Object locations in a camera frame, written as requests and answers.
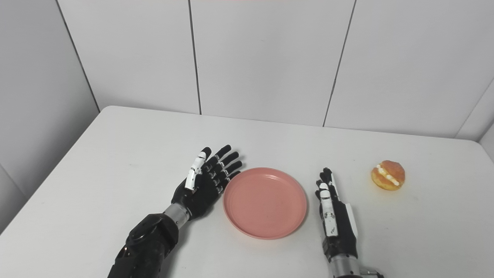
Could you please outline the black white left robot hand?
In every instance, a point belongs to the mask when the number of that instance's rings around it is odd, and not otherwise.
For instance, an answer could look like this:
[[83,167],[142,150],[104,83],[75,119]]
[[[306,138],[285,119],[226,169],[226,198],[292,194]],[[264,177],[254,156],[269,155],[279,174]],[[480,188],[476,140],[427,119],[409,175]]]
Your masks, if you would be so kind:
[[230,181],[238,174],[242,161],[237,151],[227,144],[212,154],[205,147],[194,159],[187,177],[178,185],[171,204],[184,208],[194,220],[204,216],[219,199]]

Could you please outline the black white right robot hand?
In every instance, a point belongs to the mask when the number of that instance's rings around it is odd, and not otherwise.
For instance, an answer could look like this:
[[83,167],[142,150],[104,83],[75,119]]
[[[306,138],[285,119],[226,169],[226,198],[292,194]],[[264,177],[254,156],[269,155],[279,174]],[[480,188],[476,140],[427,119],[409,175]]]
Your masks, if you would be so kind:
[[319,214],[322,220],[324,240],[323,253],[328,261],[337,255],[358,258],[357,229],[353,211],[338,195],[333,172],[324,168],[316,181],[315,195],[319,200]]

